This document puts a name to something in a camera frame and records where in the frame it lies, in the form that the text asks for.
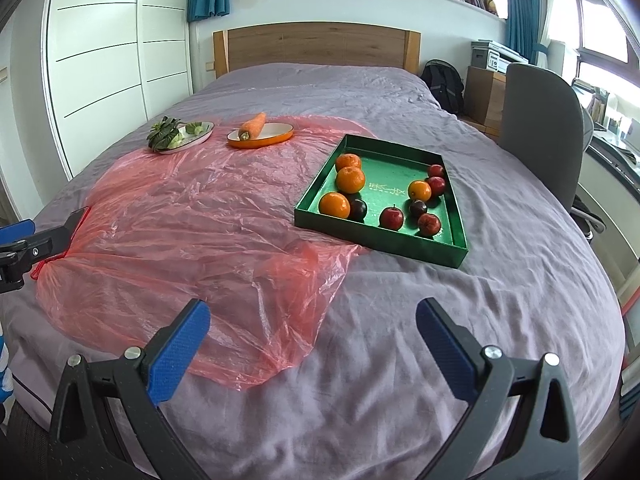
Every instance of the white wardrobe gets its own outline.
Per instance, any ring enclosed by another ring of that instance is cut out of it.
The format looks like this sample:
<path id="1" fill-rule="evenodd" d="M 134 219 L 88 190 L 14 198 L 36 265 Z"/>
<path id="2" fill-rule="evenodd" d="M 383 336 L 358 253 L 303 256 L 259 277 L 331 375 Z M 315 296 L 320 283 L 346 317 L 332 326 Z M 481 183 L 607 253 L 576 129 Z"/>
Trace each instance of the white wardrobe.
<path id="1" fill-rule="evenodd" d="M 192 93 L 186 2 L 49 1 L 43 72 L 68 178 Z"/>

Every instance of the orange oval dish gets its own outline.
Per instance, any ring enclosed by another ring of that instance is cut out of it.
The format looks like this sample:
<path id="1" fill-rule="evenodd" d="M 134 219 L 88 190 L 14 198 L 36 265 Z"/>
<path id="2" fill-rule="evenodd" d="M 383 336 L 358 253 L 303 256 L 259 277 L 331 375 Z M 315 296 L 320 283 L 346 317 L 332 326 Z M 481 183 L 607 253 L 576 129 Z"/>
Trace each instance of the orange oval dish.
<path id="1" fill-rule="evenodd" d="M 293 126 L 285 123 L 266 123 L 257 139 L 240 140 L 238 138 L 238 130 L 233 130 L 226 136 L 226 142 L 232 148 L 240 150 L 254 150 L 255 148 L 263 148 L 278 144 L 289 140 L 293 135 Z"/>

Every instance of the black backpack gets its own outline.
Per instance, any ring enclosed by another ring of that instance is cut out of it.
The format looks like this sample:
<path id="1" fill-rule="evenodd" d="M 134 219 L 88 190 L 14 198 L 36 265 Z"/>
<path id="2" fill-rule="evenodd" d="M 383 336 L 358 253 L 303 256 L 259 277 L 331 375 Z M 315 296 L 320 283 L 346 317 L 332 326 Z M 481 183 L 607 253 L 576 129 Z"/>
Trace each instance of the black backpack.
<path id="1" fill-rule="evenodd" d="M 464 110 L 462 91 L 465 86 L 462 84 L 460 74 L 446 61 L 432 59 L 424 66 L 422 79 L 429 90 L 440 103 L 440 107 L 450 114 L 458 115 Z"/>

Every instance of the purple bed sheet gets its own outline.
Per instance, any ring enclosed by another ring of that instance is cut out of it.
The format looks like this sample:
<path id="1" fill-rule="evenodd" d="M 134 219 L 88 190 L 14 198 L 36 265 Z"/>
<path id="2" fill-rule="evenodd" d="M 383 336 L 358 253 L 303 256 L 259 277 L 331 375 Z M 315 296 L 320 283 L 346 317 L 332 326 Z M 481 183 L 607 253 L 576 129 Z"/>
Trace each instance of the purple bed sheet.
<path id="1" fill-rule="evenodd" d="M 186 375 L 162 409 L 197 462 L 217 479 L 412 479 L 462 416 L 415 327 L 436 297 L 481 344 L 564 365 L 581 440 L 605 415 L 624 349 L 616 295 L 567 212 L 514 156 L 442 111 L 420 79 L 394 68 L 272 64 L 238 70 L 167 115 L 320 114 L 355 120 L 381 139 L 442 154 L 460 202 L 469 254 L 459 269 L 371 251 L 358 257 L 297 368 L 244 392 Z M 111 146 L 36 218 L 40 229 L 83 205 L 113 161 L 145 145 L 149 124 Z M 34 282 L 0 297 L 10 367 L 49 406 L 66 359 L 111 357 L 54 329 Z M 49 413 L 16 385 L 44 428 Z M 488 466 L 506 414 L 485 449 Z M 126 442 L 144 469 L 130 431 Z"/>

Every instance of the green tray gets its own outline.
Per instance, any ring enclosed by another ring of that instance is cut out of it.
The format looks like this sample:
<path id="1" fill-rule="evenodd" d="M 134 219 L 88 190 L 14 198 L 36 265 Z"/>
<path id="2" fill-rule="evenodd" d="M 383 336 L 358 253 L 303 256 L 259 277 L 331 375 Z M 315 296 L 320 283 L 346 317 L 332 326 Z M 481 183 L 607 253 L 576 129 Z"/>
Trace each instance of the green tray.
<path id="1" fill-rule="evenodd" d="M 334 183 L 334 165 L 342 153 L 355 153 L 362 159 L 367 183 L 359 195 L 368 208 L 364 222 L 343 220 L 318 212 L 320 198 L 325 193 L 338 191 Z M 458 268 L 468 249 L 449 179 L 444 195 L 428 203 L 429 212 L 436 214 L 442 224 L 438 234 L 420 236 L 416 221 L 409 215 L 411 201 L 406 194 L 407 187 L 413 180 L 425 179 L 430 164 L 441 164 L 445 171 L 447 169 L 442 157 L 436 153 L 386 140 L 345 135 L 296 206 L 294 224 L 377 251 Z M 384 229 L 378 223 L 382 210 L 393 205 L 404 213 L 404 225 L 399 231 Z"/>

